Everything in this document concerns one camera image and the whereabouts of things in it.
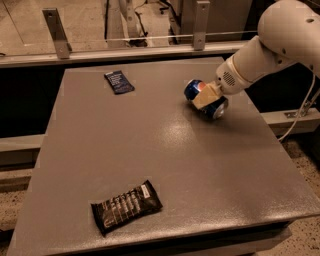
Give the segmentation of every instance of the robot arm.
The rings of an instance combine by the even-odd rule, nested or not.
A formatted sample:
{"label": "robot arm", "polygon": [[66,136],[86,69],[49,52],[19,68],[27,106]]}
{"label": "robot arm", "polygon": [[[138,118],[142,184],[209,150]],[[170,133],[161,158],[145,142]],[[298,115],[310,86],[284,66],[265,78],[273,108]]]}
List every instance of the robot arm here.
{"label": "robot arm", "polygon": [[258,35],[218,67],[214,81],[192,100],[197,109],[296,62],[320,77],[320,17],[307,5],[295,0],[271,5],[260,18]]}

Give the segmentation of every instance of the table surface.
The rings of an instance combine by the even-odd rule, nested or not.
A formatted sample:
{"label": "table surface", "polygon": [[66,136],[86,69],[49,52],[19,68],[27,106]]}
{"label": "table surface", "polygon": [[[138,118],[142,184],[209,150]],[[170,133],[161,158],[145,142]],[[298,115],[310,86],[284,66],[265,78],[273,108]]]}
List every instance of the table surface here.
{"label": "table surface", "polygon": [[[8,255],[151,243],[320,214],[320,202],[242,92],[217,121],[186,100],[221,58],[66,70]],[[136,87],[114,95],[103,74]],[[149,179],[163,204],[103,237],[90,203]]]}

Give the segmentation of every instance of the blue can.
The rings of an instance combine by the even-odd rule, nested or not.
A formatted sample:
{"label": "blue can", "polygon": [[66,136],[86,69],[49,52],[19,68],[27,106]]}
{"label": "blue can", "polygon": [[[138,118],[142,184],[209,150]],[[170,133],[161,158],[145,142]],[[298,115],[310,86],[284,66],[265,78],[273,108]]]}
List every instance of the blue can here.
{"label": "blue can", "polygon": [[[201,80],[191,80],[185,90],[184,95],[188,101],[194,100],[199,92],[206,86],[206,84]],[[215,102],[210,103],[209,105],[199,109],[202,111],[205,116],[210,119],[217,119],[224,114],[225,109],[228,107],[228,99],[222,96],[220,99]]]}

